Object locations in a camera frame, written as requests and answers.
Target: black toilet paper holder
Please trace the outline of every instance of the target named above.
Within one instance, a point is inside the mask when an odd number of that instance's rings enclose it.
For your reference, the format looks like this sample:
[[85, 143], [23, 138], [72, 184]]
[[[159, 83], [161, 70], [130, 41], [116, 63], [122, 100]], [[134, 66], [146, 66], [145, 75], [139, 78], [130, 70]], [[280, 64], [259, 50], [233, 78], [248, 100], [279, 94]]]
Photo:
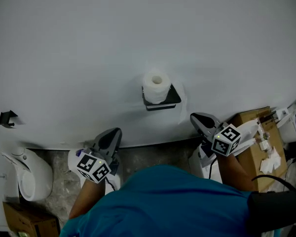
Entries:
[[0, 125], [4, 126], [5, 128], [14, 128], [14, 123], [9, 123], [10, 118], [18, 117], [13, 111], [9, 111], [6, 113], [0, 114]]
[[170, 86], [168, 95], [166, 99], [161, 102], [160, 104], [152, 104], [149, 101], [146, 100], [144, 89], [142, 87], [142, 97], [144, 100], [144, 105], [146, 106], [147, 111], [158, 111], [158, 110], [165, 110], [165, 109], [172, 109], [175, 108], [176, 104], [181, 102], [181, 98], [178, 95], [176, 89], [173, 85]]

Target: black cable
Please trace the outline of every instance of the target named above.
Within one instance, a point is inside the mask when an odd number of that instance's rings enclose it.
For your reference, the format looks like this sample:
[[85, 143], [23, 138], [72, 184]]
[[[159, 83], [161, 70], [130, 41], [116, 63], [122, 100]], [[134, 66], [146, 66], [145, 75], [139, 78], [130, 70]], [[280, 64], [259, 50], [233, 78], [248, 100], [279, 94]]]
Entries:
[[259, 175], [259, 176], [256, 176], [255, 178], [253, 178], [251, 181], [254, 181], [260, 177], [268, 177], [268, 178], [272, 178], [272, 179], [275, 179], [276, 181], [280, 182], [281, 184], [285, 185], [290, 191], [296, 191], [296, 188], [291, 185], [289, 182], [286, 182], [285, 180], [283, 180], [282, 178], [280, 177], [277, 177], [277, 176], [271, 176], [271, 175]]
[[115, 187], [113, 186], [113, 184], [111, 184], [108, 180], [108, 178], [106, 177], [105, 178], [106, 182], [112, 187], [113, 191], [115, 191]]
[[213, 167], [213, 164], [216, 162], [217, 158], [215, 158], [212, 163], [211, 163], [211, 167], [209, 168], [209, 177], [208, 179], [211, 179], [211, 176], [212, 176], [212, 167]]

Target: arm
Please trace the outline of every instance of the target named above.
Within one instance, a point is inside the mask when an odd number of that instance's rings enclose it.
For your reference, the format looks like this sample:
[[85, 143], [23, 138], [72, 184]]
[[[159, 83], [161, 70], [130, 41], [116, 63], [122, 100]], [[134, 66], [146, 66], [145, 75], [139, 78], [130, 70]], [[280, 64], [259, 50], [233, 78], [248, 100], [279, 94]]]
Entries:
[[253, 182], [233, 154], [228, 157], [217, 154], [217, 161], [223, 184], [240, 191], [255, 191]]
[[105, 181], [96, 184], [85, 180], [81, 191], [74, 202], [69, 219], [87, 213], [105, 195]]

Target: floor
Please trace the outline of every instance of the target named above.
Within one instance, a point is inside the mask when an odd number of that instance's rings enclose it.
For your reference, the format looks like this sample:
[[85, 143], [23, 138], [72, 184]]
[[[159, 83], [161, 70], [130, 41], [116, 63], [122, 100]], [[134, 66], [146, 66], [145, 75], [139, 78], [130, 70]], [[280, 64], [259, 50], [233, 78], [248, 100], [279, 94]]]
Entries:
[[[123, 164], [123, 178], [126, 180], [136, 171], [158, 164], [175, 165], [189, 172], [188, 157], [198, 145], [198, 139], [191, 139], [158, 146], [122, 149], [119, 155]], [[80, 191], [79, 178], [68, 170], [68, 152], [37, 151], [37, 154], [52, 166], [54, 181], [51, 195], [45, 200], [36, 202], [36, 206], [56, 215], [62, 227], [66, 223], [71, 207]], [[296, 162], [291, 165], [288, 162], [288, 166], [287, 175], [282, 178], [296, 187]], [[281, 192], [283, 188], [282, 184], [274, 182], [268, 191]]]

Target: cardboard box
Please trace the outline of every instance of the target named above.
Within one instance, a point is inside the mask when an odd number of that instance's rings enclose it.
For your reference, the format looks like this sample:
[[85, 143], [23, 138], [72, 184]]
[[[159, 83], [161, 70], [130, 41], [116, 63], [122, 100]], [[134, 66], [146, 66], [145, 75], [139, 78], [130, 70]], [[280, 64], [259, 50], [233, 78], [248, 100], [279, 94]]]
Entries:
[[[266, 121], [263, 121], [265, 119], [264, 117], [267, 117], [270, 114], [271, 114], [271, 110], [269, 107], [252, 110], [252, 111], [237, 114], [235, 117], [233, 117], [229, 121], [229, 123], [238, 127], [241, 124], [256, 118], [259, 118], [260, 120], [262, 120], [262, 127], [264, 128], [264, 131], [269, 132], [270, 134], [270, 138], [269, 138], [270, 145], [276, 148], [276, 151], [281, 157], [280, 167], [273, 170], [273, 172], [269, 174], [273, 176], [281, 177], [287, 171], [287, 165], [286, 165], [286, 159], [285, 159], [284, 149], [282, 145], [282, 140], [274, 120], [270, 117], [270, 119], [266, 119]], [[258, 175], [263, 175], [263, 173], [260, 172], [260, 165], [261, 165], [261, 161], [266, 158], [268, 158], [267, 153], [264, 151], [261, 151], [258, 144], [252, 145], [250, 148], [248, 148], [238, 156], [238, 160], [241, 166], [245, 169], [245, 171], [248, 173], [250, 178], [254, 178]], [[261, 192], [266, 190], [273, 182], [274, 182], [274, 179], [271, 179], [271, 178], [258, 178], [254, 181], [254, 185], [256, 189], [259, 192]]]
[[58, 237], [57, 218], [23, 204], [3, 202], [6, 221], [16, 234], [27, 233], [30, 237]]

